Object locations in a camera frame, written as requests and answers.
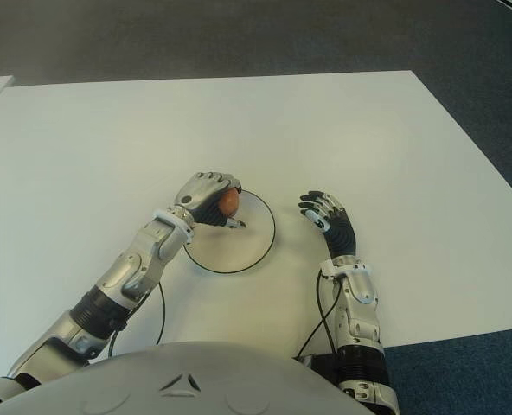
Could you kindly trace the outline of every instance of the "black circle outline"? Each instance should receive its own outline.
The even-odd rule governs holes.
[[[253,266],[255,266],[256,264],[258,264],[262,259],[264,259],[267,255],[267,253],[269,253],[269,251],[271,251],[272,249],[272,246],[273,246],[273,242],[275,242],[275,230],[276,230],[276,226],[275,226],[275,216],[273,216],[273,212],[270,208],[270,206],[261,198],[259,197],[258,195],[256,195],[255,193],[253,192],[249,192],[248,190],[244,190],[242,189],[243,192],[247,192],[247,193],[250,193],[252,196],[256,196],[262,203],[264,203],[264,205],[266,206],[267,210],[269,211],[270,215],[272,216],[272,222],[273,222],[273,236],[272,236],[272,242],[270,242],[270,245],[267,247],[266,251],[264,252],[264,255],[262,255],[260,257],[260,259],[258,259],[256,262],[254,262],[253,264],[249,265],[248,267],[246,268],[243,268],[241,270],[238,270],[238,271],[214,271],[214,270],[210,270],[209,268],[205,267],[204,265],[201,265],[199,264],[196,259],[194,259],[191,254],[189,253],[189,251],[187,250],[187,246],[186,245],[183,245],[183,249],[185,250],[185,252],[187,253],[187,255],[189,256],[189,258],[191,259],[191,261],[193,261],[195,264],[197,264],[198,266],[200,266],[203,270],[206,270],[206,271],[210,271],[210,272],[214,272],[216,274],[236,274],[237,272],[243,272],[243,271],[246,271],[246,270],[249,270],[250,268],[252,268]]]

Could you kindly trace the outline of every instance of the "black cable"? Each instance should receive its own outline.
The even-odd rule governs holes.
[[[331,332],[329,330],[329,324],[327,324],[327,320],[325,320],[325,315],[323,314],[323,307],[322,307],[322,300],[319,296],[319,282],[321,281],[322,276],[322,270],[319,270],[319,273],[317,274],[317,281],[316,281],[316,299],[317,299],[317,307],[319,308],[319,315],[322,317],[323,326],[325,327],[325,333],[327,333],[327,338],[329,340],[329,345],[331,346],[331,353],[333,356],[336,357],[336,349],[335,349],[335,343],[333,342],[333,336],[331,335]]]
[[[135,306],[133,310],[131,310],[131,313],[127,316],[125,321],[127,322],[130,318],[133,317],[133,315],[137,312],[138,309],[141,308],[141,305],[146,301],[146,299],[149,297],[150,293],[148,293],[146,296],[143,297],[141,301]],[[112,339],[110,339],[110,345],[108,346],[108,357],[112,357],[114,355],[114,343],[116,342],[116,338],[118,337],[118,333],[120,330],[114,331],[112,335]]]
[[[162,340],[163,326],[166,323],[166,300],[163,297],[163,288],[161,283],[158,283],[158,288],[160,289],[160,297],[162,298],[162,327],[160,328],[160,334],[158,335],[158,340],[156,340],[156,345],[160,344],[160,341]]]
[[[300,358],[300,356],[302,355],[302,352],[304,352],[304,349],[306,348],[306,346],[308,346],[308,343],[310,343],[310,340],[312,339],[314,334],[317,332],[317,330],[321,327],[321,325],[323,323],[325,323],[326,331],[328,332],[328,335],[330,336],[329,326],[327,325],[327,317],[329,317],[329,314],[331,314],[331,312],[335,309],[336,304],[338,303],[339,298],[341,297],[341,288],[339,287],[339,291],[336,293],[335,302],[333,303],[333,305],[331,305],[331,308],[327,311],[327,313],[325,315],[323,315],[323,311],[321,309],[321,301],[319,299],[319,280],[321,279],[321,277],[322,277],[322,273],[320,271],[317,274],[316,289],[317,289],[318,308],[320,309],[321,320],[319,321],[317,326],[312,330],[312,332],[310,333],[310,335],[306,339],[306,342],[304,342],[304,345],[298,351],[297,357],[295,358],[296,360],[298,360]],[[333,354],[336,355],[335,346],[332,346],[332,350],[334,350]]]

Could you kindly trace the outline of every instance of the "robot forearm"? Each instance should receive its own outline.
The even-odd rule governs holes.
[[[0,378],[0,402],[88,365],[124,328],[131,311],[158,284],[163,268],[191,240],[193,218],[182,207],[156,211],[96,285]]]
[[[369,267],[352,255],[322,263],[322,273],[342,290],[336,306],[338,386],[376,413],[399,415],[380,340],[377,292]]]

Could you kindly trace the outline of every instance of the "silver metallic arm casing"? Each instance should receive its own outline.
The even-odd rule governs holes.
[[[366,356],[380,356],[379,361],[384,362],[376,314],[379,298],[371,282],[369,265],[363,264],[353,255],[343,255],[322,262],[321,268],[327,279],[339,281],[340,284],[336,284],[336,287],[342,290],[335,310],[336,347],[342,352],[342,358],[347,358],[348,365],[343,373],[344,379],[339,382],[339,388],[350,393],[359,402],[385,406],[395,415],[400,415],[393,388],[373,379],[363,379],[365,376],[353,377],[354,367],[366,372],[365,358],[362,359],[361,365],[358,365],[357,361],[350,357],[353,349],[357,348],[357,353],[362,353],[362,349],[365,349]]]
[[[156,211],[154,220],[138,231],[129,248],[99,279],[95,286],[98,298],[104,300],[106,307],[122,310],[122,315],[133,310],[157,286],[164,267],[179,249],[192,240],[192,224],[193,218],[184,207]],[[36,385],[46,383],[88,365],[89,359],[99,355],[110,336],[96,336],[90,331],[86,322],[93,316],[93,308],[83,308],[84,312],[79,313],[81,318],[74,317],[74,312],[78,306],[81,310],[84,300],[71,312],[65,311],[20,356],[8,373],[10,378],[19,379],[25,375]],[[1,401],[24,390],[15,380],[0,380]]]

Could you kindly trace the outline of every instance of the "brown egg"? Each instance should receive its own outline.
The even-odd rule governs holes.
[[[231,188],[223,194],[218,203],[221,212],[228,218],[237,213],[239,208],[239,192],[236,188]]]

